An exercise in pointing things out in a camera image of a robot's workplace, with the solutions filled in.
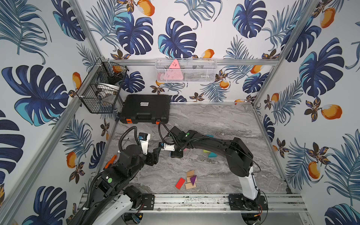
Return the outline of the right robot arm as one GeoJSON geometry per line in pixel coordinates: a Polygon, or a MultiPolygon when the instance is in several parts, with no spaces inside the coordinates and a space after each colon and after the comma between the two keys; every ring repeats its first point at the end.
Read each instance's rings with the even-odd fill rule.
{"type": "Polygon", "coordinates": [[[171,147],[172,158],[182,158],[185,149],[203,149],[223,156],[229,170],[239,178],[242,193],[234,194],[229,199],[232,210],[255,211],[267,210],[267,198],[261,195],[256,184],[255,173],[261,172],[254,156],[238,137],[232,140],[218,139],[203,135],[197,131],[184,132],[177,127],[169,129],[163,122],[157,122],[158,133],[163,143],[163,150],[171,147]]]}

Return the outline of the small teal block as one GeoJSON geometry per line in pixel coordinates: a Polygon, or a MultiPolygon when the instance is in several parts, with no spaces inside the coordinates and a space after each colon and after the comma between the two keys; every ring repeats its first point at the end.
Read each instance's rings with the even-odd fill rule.
{"type": "Polygon", "coordinates": [[[217,154],[211,152],[209,155],[208,155],[208,158],[216,158],[217,157],[217,154]]]}

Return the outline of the red block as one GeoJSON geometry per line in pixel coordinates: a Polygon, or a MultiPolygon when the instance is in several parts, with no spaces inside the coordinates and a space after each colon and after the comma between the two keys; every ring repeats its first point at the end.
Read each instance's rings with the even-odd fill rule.
{"type": "Polygon", "coordinates": [[[176,183],[175,187],[180,190],[182,186],[185,184],[186,180],[184,178],[180,178],[176,183]]]}

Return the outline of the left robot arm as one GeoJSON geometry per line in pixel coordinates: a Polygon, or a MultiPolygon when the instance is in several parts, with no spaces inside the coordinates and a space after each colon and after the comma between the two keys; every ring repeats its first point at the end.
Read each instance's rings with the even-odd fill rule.
{"type": "Polygon", "coordinates": [[[118,147],[117,161],[94,177],[84,205],[69,224],[111,225],[124,213],[143,206],[142,192],[131,186],[130,181],[145,165],[158,163],[161,149],[144,154],[136,126],[124,132],[118,147]]]}

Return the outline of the purple triangle block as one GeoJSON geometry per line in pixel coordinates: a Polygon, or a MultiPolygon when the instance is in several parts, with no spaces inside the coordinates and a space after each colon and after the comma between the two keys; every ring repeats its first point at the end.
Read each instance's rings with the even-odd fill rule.
{"type": "Polygon", "coordinates": [[[190,177],[190,182],[191,182],[192,185],[195,185],[196,180],[197,180],[197,176],[196,176],[196,175],[190,177]]]}

